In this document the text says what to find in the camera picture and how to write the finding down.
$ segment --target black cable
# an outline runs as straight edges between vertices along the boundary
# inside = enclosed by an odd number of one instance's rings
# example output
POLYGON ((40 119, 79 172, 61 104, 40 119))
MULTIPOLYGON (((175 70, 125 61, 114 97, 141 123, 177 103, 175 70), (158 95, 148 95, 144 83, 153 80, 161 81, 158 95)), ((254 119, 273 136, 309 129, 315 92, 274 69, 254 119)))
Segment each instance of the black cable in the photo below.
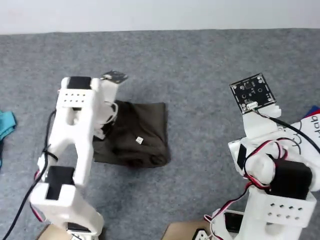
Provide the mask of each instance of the black cable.
POLYGON ((73 233, 71 235, 74 236, 75 238, 79 239, 79 240, 82 240, 80 237, 74 235, 73 233))
POLYGON ((279 124, 281 126, 284 126, 288 129, 291 129, 292 131, 296 132, 297 134, 300 134, 302 137, 304 137, 314 148, 315 150, 320 154, 320 147, 318 147, 318 145, 310 138, 308 137, 304 132, 300 131, 299 129, 297 129, 294 126, 291 126, 290 124, 286 123, 285 121, 281 121, 277 118, 271 117, 271 116, 267 116, 264 114, 261 114, 257 109, 253 109, 253 111, 260 115, 263 118, 267 118, 270 119, 271 121, 275 122, 276 124, 279 124))
POLYGON ((17 223, 17 220, 22 212, 22 209, 24 208, 27 200, 28 200, 28 197, 29 195, 31 194, 31 192, 33 191, 33 189, 35 188, 35 186, 37 185, 37 183, 40 181, 40 179, 42 178, 42 176, 45 174, 46 170, 47 170, 47 167, 48 167, 48 151, 47 151, 47 148, 48 148, 48 140, 49 140, 49 132, 50 132, 50 126, 51 126, 51 119, 53 117, 53 115, 56 113, 56 110, 54 110, 53 112, 50 113, 50 116, 49 116, 49 119, 48 119, 48 122, 46 124, 46 131, 45 131, 45 139, 44 139, 44 148, 43 148, 43 153, 44 153, 44 166, 43 166, 43 169, 40 173, 40 175, 34 180, 33 184, 31 185, 31 187, 29 188, 29 190, 26 192, 22 202, 21 202, 21 205, 18 209, 18 212, 16 213, 13 221, 12 221, 12 224, 8 230, 8 232, 5 234, 4 238, 2 240, 6 240, 10 233, 12 232, 12 230, 14 229, 16 223, 17 223))
POLYGON ((279 140, 288 140, 290 142, 293 142, 295 145, 292 145, 292 146, 293 147, 297 146, 299 148, 299 155, 301 155, 301 152, 302 152, 301 147, 295 140, 293 140, 289 137, 279 137, 279 138, 277 138, 277 141, 279 141, 279 140))

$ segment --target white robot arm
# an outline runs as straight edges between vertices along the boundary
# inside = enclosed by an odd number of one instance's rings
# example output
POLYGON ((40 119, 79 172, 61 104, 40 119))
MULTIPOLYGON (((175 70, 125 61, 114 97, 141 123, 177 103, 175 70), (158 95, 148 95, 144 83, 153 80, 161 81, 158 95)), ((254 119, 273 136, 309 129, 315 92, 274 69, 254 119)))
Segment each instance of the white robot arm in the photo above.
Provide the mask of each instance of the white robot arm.
POLYGON ((276 119, 281 110, 261 73, 230 88, 243 114, 246 137, 228 146, 237 172, 249 183, 240 197, 204 216, 211 235, 195 240, 298 240, 317 203, 311 192, 320 190, 320 164, 300 155, 294 140, 277 125, 290 127, 276 119), (245 212, 227 210, 247 190, 245 212))
MULTIPOLYGON (((93 161, 93 137, 103 139, 102 127, 117 115, 114 107, 123 73, 110 71, 102 78, 66 77, 61 82, 56 113, 47 151, 50 153, 42 182, 30 195, 30 203, 51 223, 81 240, 97 240, 104 225, 103 217, 81 195, 88 183, 93 161), (76 167, 57 165, 57 159, 70 144, 77 153, 76 167)), ((45 154, 38 160, 39 171, 45 166, 45 154)))

